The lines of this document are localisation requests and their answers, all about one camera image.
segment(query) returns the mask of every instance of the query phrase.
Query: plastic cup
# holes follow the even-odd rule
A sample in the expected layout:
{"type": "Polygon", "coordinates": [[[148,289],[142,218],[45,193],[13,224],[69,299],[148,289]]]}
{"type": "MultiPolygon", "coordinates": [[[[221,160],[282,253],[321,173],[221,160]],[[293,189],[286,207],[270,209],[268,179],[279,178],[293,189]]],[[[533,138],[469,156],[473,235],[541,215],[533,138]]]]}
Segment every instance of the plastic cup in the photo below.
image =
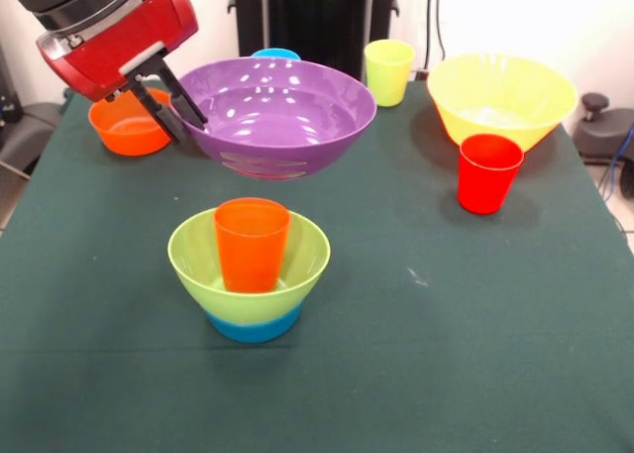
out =
{"type": "Polygon", "coordinates": [[[236,198],[220,205],[214,219],[225,288],[274,290],[290,225],[288,210],[264,198],[236,198]]]}
{"type": "Polygon", "coordinates": [[[414,48],[399,40],[376,40],[366,45],[368,89],[378,106],[396,106],[405,97],[414,48]]]}
{"type": "Polygon", "coordinates": [[[297,53],[287,49],[263,49],[258,50],[252,57],[272,57],[272,58],[286,58],[286,59],[301,59],[297,53]]]}
{"type": "Polygon", "coordinates": [[[466,138],[460,145],[460,204],[477,214],[499,210],[523,161],[524,152],[510,139],[492,134],[466,138]]]}

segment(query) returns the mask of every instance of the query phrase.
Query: green bowl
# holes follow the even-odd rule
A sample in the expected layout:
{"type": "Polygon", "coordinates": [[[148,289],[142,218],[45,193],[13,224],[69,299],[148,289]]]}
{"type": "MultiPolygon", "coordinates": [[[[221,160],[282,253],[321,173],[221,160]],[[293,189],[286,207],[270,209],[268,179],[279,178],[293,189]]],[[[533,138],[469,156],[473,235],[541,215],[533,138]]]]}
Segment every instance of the green bowl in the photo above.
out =
{"type": "Polygon", "coordinates": [[[167,253],[185,289],[213,316],[236,324],[268,322],[296,307],[310,292],[330,260],[330,244],[313,222],[290,212],[290,228],[277,288],[264,293],[225,289],[216,244],[214,212],[200,212],[171,234],[167,253]]]}

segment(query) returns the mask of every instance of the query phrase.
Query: blue bowl base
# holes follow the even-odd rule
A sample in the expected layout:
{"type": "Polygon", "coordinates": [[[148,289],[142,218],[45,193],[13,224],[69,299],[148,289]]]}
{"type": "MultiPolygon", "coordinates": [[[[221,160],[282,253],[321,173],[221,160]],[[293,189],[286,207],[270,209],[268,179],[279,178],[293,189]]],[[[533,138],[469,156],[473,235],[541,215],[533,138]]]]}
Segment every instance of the blue bowl base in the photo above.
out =
{"type": "Polygon", "coordinates": [[[297,322],[300,311],[301,304],[298,304],[286,314],[273,321],[252,325],[234,324],[218,319],[209,312],[205,311],[205,313],[216,330],[226,338],[245,344],[262,344],[263,342],[272,341],[288,332],[295,322],[297,322]]]}

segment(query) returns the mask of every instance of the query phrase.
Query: yellow cup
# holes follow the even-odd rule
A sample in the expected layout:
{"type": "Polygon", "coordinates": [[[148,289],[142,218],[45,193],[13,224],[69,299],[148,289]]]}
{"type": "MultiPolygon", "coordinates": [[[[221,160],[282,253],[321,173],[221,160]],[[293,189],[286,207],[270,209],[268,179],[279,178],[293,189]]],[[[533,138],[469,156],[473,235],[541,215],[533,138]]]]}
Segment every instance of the yellow cup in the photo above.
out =
{"type": "Polygon", "coordinates": [[[399,40],[376,40],[366,45],[368,89],[378,106],[396,106],[405,97],[414,48],[399,40]]]}

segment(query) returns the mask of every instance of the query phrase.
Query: bowl rim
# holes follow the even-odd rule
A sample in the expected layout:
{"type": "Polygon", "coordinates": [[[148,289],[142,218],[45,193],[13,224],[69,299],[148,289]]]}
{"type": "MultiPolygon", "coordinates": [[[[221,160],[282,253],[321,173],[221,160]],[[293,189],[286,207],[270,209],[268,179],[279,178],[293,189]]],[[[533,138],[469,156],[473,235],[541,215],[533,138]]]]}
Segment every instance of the bowl rim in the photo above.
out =
{"type": "Polygon", "coordinates": [[[566,76],[564,76],[563,74],[561,74],[559,71],[555,70],[554,68],[552,68],[551,66],[538,61],[536,59],[532,59],[529,57],[522,57],[520,55],[515,55],[512,53],[500,53],[500,52],[467,52],[464,54],[459,54],[456,55],[455,57],[449,57],[443,61],[441,61],[440,63],[438,63],[436,66],[434,66],[434,68],[431,69],[431,71],[429,72],[429,75],[427,77],[427,89],[429,91],[430,96],[432,97],[433,101],[439,105],[442,106],[442,108],[447,111],[448,113],[452,114],[453,116],[465,120],[465,121],[469,121],[472,124],[478,124],[481,126],[481,123],[478,123],[477,121],[474,121],[472,118],[466,118],[462,115],[460,115],[457,111],[454,110],[454,108],[450,108],[449,106],[445,106],[444,104],[441,104],[437,98],[437,94],[434,94],[435,90],[434,90],[434,81],[436,79],[436,75],[438,74],[438,70],[439,68],[442,68],[443,66],[445,66],[448,62],[451,61],[455,61],[457,59],[462,59],[462,58],[470,58],[470,57],[502,57],[505,59],[515,59],[515,60],[521,60],[521,61],[525,61],[528,63],[531,63],[535,66],[541,66],[542,68],[548,70],[551,73],[554,73],[558,78],[560,78],[562,81],[564,81],[570,91],[571,94],[573,96],[573,102],[571,104],[570,109],[568,109],[564,115],[562,115],[562,117],[560,117],[559,119],[555,119],[552,121],[548,121],[547,123],[544,124],[540,124],[539,126],[533,126],[530,128],[527,128],[526,126],[519,126],[519,125],[515,125],[515,124],[508,124],[508,125],[496,125],[496,127],[499,128],[503,128],[503,129],[507,129],[507,130],[514,130],[514,131],[533,131],[535,129],[541,129],[541,128],[549,128],[552,126],[557,126],[558,124],[561,124],[562,121],[564,121],[566,118],[568,118],[570,115],[572,115],[576,110],[577,107],[579,106],[579,92],[577,91],[577,89],[575,88],[575,86],[573,85],[573,83],[570,81],[569,78],[567,78],[566,76]]]}
{"type": "Polygon", "coordinates": [[[221,59],[221,60],[218,60],[218,61],[214,61],[214,62],[211,62],[211,63],[207,63],[207,64],[203,64],[201,66],[198,66],[198,67],[192,69],[191,71],[189,71],[188,73],[184,74],[181,78],[178,79],[178,81],[182,85],[182,80],[183,79],[185,79],[190,74],[192,74],[193,72],[195,72],[195,71],[197,71],[199,69],[206,68],[208,66],[212,66],[212,65],[215,65],[215,64],[223,63],[223,62],[238,61],[238,60],[243,60],[243,59],[252,59],[252,60],[256,60],[258,62],[261,62],[261,61],[267,60],[267,59],[269,59],[271,61],[280,60],[280,59],[287,59],[288,61],[291,61],[293,64],[307,65],[307,66],[318,66],[320,68],[325,68],[327,71],[336,71],[336,72],[340,73],[344,77],[344,79],[348,79],[348,80],[352,81],[354,84],[360,85],[363,88],[363,90],[366,92],[366,94],[370,97],[370,101],[372,103],[374,103],[374,105],[372,107],[371,115],[368,118],[368,120],[359,129],[355,129],[354,131],[348,132],[348,133],[344,134],[343,136],[340,136],[338,138],[331,139],[329,141],[325,141],[325,142],[319,143],[319,144],[306,143],[306,144],[300,144],[300,145],[296,145],[296,146],[271,145],[271,144],[245,144],[245,143],[241,143],[239,141],[231,141],[229,139],[219,138],[217,136],[214,136],[212,133],[206,133],[206,132],[200,130],[199,128],[197,128],[196,126],[194,126],[193,124],[189,123],[189,121],[186,121],[186,120],[182,119],[182,117],[179,115],[178,111],[171,104],[171,94],[170,94],[169,95],[169,107],[172,109],[172,111],[174,111],[176,113],[178,118],[183,122],[183,124],[192,133],[192,135],[197,135],[197,136],[200,136],[200,137],[206,137],[206,138],[209,138],[209,139],[214,139],[216,141],[222,141],[223,143],[229,143],[229,144],[232,144],[232,145],[235,145],[235,146],[238,146],[238,147],[242,147],[242,148],[247,148],[247,149],[249,149],[249,148],[252,148],[252,149],[272,149],[272,150],[277,150],[277,151],[283,151],[283,150],[299,150],[299,149],[308,149],[308,148],[320,148],[320,147],[327,146],[329,144],[334,144],[334,143],[341,142],[341,141],[343,141],[345,139],[352,138],[355,135],[362,133],[363,131],[365,131],[370,126],[370,124],[372,123],[372,121],[376,117],[376,111],[377,111],[376,99],[374,98],[374,96],[372,95],[370,90],[362,82],[358,81],[355,78],[352,78],[350,75],[348,75],[346,73],[343,73],[342,71],[339,71],[339,70],[337,70],[335,68],[332,68],[330,66],[326,66],[325,64],[315,63],[313,61],[307,61],[305,59],[291,59],[291,58],[279,58],[279,57],[237,57],[237,58],[226,58],[226,59],[221,59]]]}
{"type": "Polygon", "coordinates": [[[252,54],[249,55],[249,57],[256,57],[256,58],[282,58],[282,59],[295,59],[295,60],[301,60],[301,57],[294,52],[293,50],[290,49],[285,49],[282,47],[268,47],[266,49],[259,49],[255,52],[253,52],[252,54]],[[265,52],[281,52],[283,54],[286,54],[285,57],[280,57],[280,56],[272,56],[272,55],[258,55],[258,54],[264,54],[265,52]]]}
{"type": "MultiPolygon", "coordinates": [[[[167,91],[166,89],[156,88],[153,86],[146,86],[146,90],[154,99],[157,99],[158,95],[167,96],[167,101],[169,101],[171,104],[171,93],[167,91]]],[[[156,123],[156,122],[155,122],[156,125],[152,127],[151,129],[144,129],[142,131],[133,131],[133,132],[113,131],[112,126],[109,128],[105,128],[102,125],[96,124],[94,122],[95,113],[97,111],[101,111],[102,108],[108,108],[109,104],[113,104],[113,103],[107,102],[106,99],[104,98],[104,99],[100,99],[99,101],[92,102],[90,106],[88,107],[88,122],[90,123],[91,128],[95,132],[97,132],[99,135],[103,133],[107,138],[111,140],[116,139],[121,141],[139,140],[143,138],[149,138],[149,139],[157,138],[157,129],[161,130],[161,127],[159,126],[159,123],[156,123]]],[[[144,108],[144,111],[146,111],[148,115],[148,119],[153,119],[150,113],[148,113],[145,108],[144,108]]]]}
{"type": "Polygon", "coordinates": [[[214,212],[218,209],[218,207],[213,207],[213,208],[209,208],[207,210],[203,210],[201,212],[195,213],[194,215],[188,217],[187,219],[183,220],[175,229],[174,231],[171,233],[171,235],[169,236],[169,241],[167,242],[167,256],[169,257],[169,262],[171,263],[172,267],[174,268],[174,270],[177,272],[177,274],[179,276],[182,276],[184,278],[186,278],[190,283],[202,288],[202,289],[206,289],[206,290],[211,290],[213,292],[217,292],[217,293],[221,293],[223,295],[227,295],[229,297],[233,297],[236,299],[263,299],[263,298],[268,298],[268,297],[275,297],[275,296],[279,296],[281,294],[285,294],[291,291],[295,291],[299,288],[302,288],[304,286],[307,286],[311,283],[313,283],[314,281],[316,281],[317,279],[319,279],[319,277],[322,275],[322,273],[324,272],[324,270],[326,270],[326,267],[328,266],[328,263],[330,262],[330,255],[331,255],[331,248],[330,248],[330,241],[328,240],[328,237],[326,236],[326,234],[324,233],[324,231],[319,228],[319,225],[317,225],[315,222],[313,222],[312,220],[310,220],[309,218],[304,217],[303,215],[297,213],[297,212],[293,212],[292,210],[288,210],[288,212],[291,215],[291,219],[292,217],[296,217],[299,220],[301,220],[302,222],[306,222],[308,223],[308,225],[310,225],[311,227],[313,227],[317,233],[320,235],[320,237],[322,238],[322,240],[326,243],[326,257],[324,259],[324,262],[322,263],[322,266],[319,268],[319,270],[317,270],[310,278],[308,278],[307,280],[304,280],[303,282],[296,284],[295,286],[292,287],[285,287],[283,289],[277,289],[275,291],[270,291],[270,292],[250,292],[250,293],[240,293],[240,292],[232,292],[232,291],[227,291],[225,289],[217,289],[215,287],[211,287],[207,284],[203,284],[201,282],[198,282],[197,280],[195,280],[194,278],[192,278],[190,275],[188,275],[187,273],[184,273],[176,264],[176,262],[174,261],[174,257],[172,255],[172,245],[173,245],[173,241],[176,237],[176,234],[189,222],[191,222],[192,220],[198,218],[198,217],[203,217],[205,215],[211,215],[212,219],[213,219],[213,214],[214,212]]]}

